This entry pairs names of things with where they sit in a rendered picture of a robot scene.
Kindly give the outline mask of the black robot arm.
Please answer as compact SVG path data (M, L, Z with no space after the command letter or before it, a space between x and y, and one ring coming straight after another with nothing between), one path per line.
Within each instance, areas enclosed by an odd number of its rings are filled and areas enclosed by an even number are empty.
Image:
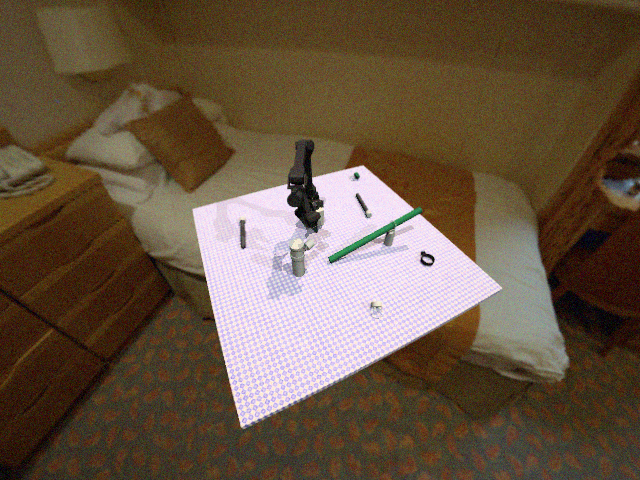
M291 193L287 197L287 203L295 208L300 205L302 200L308 198L310 206L313 208L312 211L323 208L324 202L319 199L319 194L312 181L311 155L314 142L311 139L299 139L298 142L295 142L295 149L294 166L288 173L287 189L291 189Z

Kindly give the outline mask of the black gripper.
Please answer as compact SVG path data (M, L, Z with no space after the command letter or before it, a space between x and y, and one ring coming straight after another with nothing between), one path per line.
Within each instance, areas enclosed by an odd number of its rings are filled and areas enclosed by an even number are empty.
M297 209L295 209L294 213L306 225L307 228L311 227L311 229L315 233L317 233L317 221L320 219L321 215L319 212L312 211L313 208L311 208L309 202L310 200L308 198L302 200Z

